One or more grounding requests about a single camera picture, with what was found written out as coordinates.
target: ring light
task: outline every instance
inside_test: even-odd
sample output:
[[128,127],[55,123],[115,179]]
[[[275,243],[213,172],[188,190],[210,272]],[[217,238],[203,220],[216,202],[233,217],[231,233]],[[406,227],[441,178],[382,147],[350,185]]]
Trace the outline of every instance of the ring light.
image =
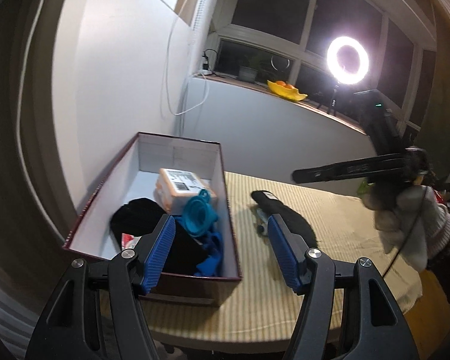
[[[337,54],[343,46],[353,47],[358,53],[360,66],[358,67],[358,71],[356,73],[349,73],[345,71],[345,69],[343,69],[338,63]],[[348,36],[341,36],[331,42],[327,52],[327,64],[330,72],[340,83],[352,85],[363,80],[365,75],[368,73],[369,61],[367,52],[359,42],[355,39],[349,38]]]

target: wooden floor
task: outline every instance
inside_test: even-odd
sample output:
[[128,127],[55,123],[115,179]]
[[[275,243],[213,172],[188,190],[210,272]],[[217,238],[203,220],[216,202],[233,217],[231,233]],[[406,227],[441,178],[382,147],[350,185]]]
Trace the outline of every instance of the wooden floor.
[[450,305],[432,272],[420,274],[423,296],[405,314],[420,358],[426,359],[450,330]]

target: hand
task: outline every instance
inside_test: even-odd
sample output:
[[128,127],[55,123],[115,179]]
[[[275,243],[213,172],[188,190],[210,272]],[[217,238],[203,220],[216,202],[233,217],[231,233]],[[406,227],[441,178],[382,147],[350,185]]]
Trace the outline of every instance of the hand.
[[432,187],[423,185],[401,192],[396,198],[396,207],[387,210],[390,195],[385,191],[391,189],[373,185],[361,196],[362,202],[374,211],[375,228],[386,254],[393,247],[399,248],[413,227],[401,255],[408,265],[420,272],[449,242],[450,214],[445,205],[437,202]]

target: plant pot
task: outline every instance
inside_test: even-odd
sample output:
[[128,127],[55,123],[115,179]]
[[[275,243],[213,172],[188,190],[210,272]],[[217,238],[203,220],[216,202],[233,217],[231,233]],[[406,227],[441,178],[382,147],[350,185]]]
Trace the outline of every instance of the plant pot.
[[240,81],[245,81],[246,83],[254,83],[257,78],[257,73],[258,71],[255,69],[240,66],[240,70],[238,71],[238,79]]

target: striped tablecloth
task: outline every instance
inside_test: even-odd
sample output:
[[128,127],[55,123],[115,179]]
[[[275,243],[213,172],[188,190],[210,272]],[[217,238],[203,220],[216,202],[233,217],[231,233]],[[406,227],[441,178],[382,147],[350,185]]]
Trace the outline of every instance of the striped tablecloth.
[[[331,258],[355,262],[372,259],[384,271],[391,256],[383,253],[372,213],[358,198],[335,195],[276,181],[226,173],[228,197],[243,280],[219,308],[143,301],[154,339],[167,344],[231,353],[280,351],[287,347],[303,297],[288,288],[267,238],[255,230],[250,193],[268,190],[300,213]],[[420,277],[401,258],[386,282],[403,312],[422,294]],[[343,293],[336,290],[331,336],[337,337]]]

